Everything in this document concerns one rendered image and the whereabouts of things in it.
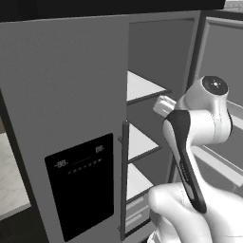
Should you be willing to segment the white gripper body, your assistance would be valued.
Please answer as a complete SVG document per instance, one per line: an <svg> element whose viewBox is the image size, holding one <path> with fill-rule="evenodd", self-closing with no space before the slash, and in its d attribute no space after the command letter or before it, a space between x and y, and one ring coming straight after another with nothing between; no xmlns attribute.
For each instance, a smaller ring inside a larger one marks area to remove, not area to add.
<svg viewBox="0 0 243 243"><path fill-rule="evenodd" d="M162 117L166 117L171 111L174 110L176 103L177 102L170 97L160 95L153 107L153 110Z"/></svg>

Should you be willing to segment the white fridge shelf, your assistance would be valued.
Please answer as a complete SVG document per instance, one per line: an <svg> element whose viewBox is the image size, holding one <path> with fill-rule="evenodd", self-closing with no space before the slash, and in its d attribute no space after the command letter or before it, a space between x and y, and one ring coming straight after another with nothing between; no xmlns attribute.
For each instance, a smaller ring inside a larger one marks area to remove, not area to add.
<svg viewBox="0 0 243 243"><path fill-rule="evenodd" d="M127 72L126 101L128 104L167 93L170 93L169 89L154 84L131 71Z"/></svg>
<svg viewBox="0 0 243 243"><path fill-rule="evenodd" d="M153 183L133 164L128 164L126 201L146 193Z"/></svg>
<svg viewBox="0 0 243 243"><path fill-rule="evenodd" d="M159 148L159 145L143 134L132 123L129 124L128 159L137 159Z"/></svg>

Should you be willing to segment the grey fridge body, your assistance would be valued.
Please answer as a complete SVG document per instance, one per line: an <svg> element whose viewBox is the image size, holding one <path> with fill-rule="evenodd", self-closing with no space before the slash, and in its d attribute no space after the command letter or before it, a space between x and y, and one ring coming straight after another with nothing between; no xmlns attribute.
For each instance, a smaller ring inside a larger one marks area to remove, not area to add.
<svg viewBox="0 0 243 243"><path fill-rule="evenodd" d="M190 63L198 26L197 12L150 14L133 17L129 23L128 71L170 90L161 94L177 101L187 85ZM175 179L176 165L162 136L164 117L153 110L160 95L127 104L127 119L143 134L159 145L145 156L128 160L133 163L153 186ZM155 230L151 213L149 218L128 233L122 243L146 243Z"/></svg>

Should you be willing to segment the grey fridge door with racks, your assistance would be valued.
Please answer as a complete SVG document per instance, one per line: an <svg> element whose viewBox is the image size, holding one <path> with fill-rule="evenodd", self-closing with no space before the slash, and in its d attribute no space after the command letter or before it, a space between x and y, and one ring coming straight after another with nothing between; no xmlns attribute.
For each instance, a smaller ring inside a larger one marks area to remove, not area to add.
<svg viewBox="0 0 243 243"><path fill-rule="evenodd" d="M218 76L229 86L227 106L234 128L223 144L193 149L204 179L243 196L243 21L205 19L195 77Z"/></svg>

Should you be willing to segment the grey fridge door with display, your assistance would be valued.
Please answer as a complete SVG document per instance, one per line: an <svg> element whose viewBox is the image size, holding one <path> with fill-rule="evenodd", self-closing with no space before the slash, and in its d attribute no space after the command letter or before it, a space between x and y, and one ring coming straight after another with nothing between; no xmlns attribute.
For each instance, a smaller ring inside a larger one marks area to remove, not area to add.
<svg viewBox="0 0 243 243"><path fill-rule="evenodd" d="M0 24L0 117L49 243L122 243L128 19Z"/></svg>

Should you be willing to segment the grey fridge drawer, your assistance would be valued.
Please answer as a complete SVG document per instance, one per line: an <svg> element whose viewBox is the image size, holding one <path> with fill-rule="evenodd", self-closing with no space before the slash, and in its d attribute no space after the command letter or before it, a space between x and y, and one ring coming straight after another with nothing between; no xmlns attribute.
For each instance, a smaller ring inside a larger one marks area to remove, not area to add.
<svg viewBox="0 0 243 243"><path fill-rule="evenodd" d="M126 206L125 232L128 233L149 218L148 195L143 195Z"/></svg>

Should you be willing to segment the black overhead cupboard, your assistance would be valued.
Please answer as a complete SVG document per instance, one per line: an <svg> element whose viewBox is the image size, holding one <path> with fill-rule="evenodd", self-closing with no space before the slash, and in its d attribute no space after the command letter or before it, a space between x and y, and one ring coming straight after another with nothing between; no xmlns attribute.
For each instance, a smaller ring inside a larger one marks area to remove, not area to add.
<svg viewBox="0 0 243 243"><path fill-rule="evenodd" d="M226 0L0 0L0 23L36 19L223 9Z"/></svg>

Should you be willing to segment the dark base cupboard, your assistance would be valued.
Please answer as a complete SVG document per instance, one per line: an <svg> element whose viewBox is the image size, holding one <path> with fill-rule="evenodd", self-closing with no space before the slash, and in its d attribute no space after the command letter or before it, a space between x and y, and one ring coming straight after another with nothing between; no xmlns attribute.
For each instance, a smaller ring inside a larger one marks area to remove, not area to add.
<svg viewBox="0 0 243 243"><path fill-rule="evenodd" d="M1 220L0 243L49 243L39 211L29 207Z"/></svg>

